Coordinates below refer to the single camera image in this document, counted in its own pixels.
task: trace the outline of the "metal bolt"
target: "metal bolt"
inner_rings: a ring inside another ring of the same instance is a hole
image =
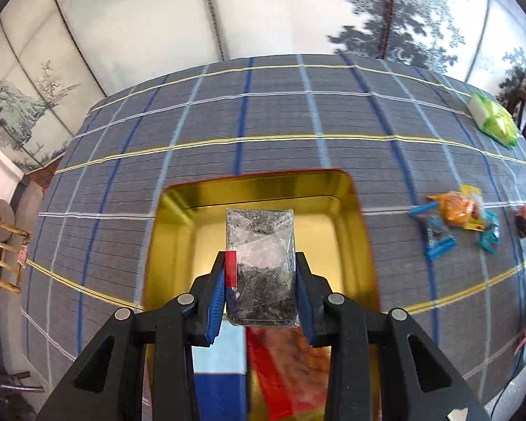
[[[126,320],[130,316],[129,309],[119,309],[115,312],[115,318],[118,320]]]
[[[391,311],[391,317],[397,321],[403,321],[407,319],[407,312],[403,309],[393,309]]]
[[[179,302],[181,305],[189,305],[194,300],[194,295],[189,293],[183,293],[177,298],[177,302]]]
[[[332,293],[328,296],[328,301],[334,303],[335,305],[341,305],[345,302],[345,296],[339,293]]]

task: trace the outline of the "green plastic package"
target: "green plastic package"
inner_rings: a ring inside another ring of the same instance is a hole
[[[508,149],[516,146],[518,129],[509,112],[499,103],[491,101],[479,93],[474,93],[468,103],[468,109],[477,127],[483,133]]]

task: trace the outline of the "gray tablecloth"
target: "gray tablecloth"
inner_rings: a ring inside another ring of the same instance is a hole
[[[115,304],[140,302],[166,186],[332,167],[355,180],[382,309],[414,312],[488,401],[511,376],[526,310],[526,246],[514,227],[526,142],[508,150],[479,132],[465,105],[474,91],[402,64],[289,55],[193,68],[99,102],[34,231],[22,302],[29,361],[56,384]],[[456,230],[458,248],[429,263],[407,210],[460,183],[481,188],[499,217],[498,255]]]

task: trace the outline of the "red label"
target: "red label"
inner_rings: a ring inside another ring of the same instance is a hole
[[[236,251],[230,250],[226,252],[225,258],[225,283],[226,288],[236,288],[238,285],[237,271],[236,271]]]

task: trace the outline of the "wooden stool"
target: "wooden stool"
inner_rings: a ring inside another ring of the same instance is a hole
[[[17,228],[16,226],[12,225],[11,223],[13,222],[14,212],[11,206],[6,201],[0,199],[0,266],[15,274],[15,285],[0,278],[0,287],[6,288],[14,293],[19,293],[21,292],[21,268],[23,265],[25,265],[27,244],[29,244],[31,234],[23,229]],[[15,248],[11,245],[8,245],[7,243],[4,243],[6,240],[9,239],[12,233],[23,237],[22,245],[20,248]],[[15,255],[17,255],[15,267],[6,263],[6,255],[8,251],[11,251],[15,253]]]

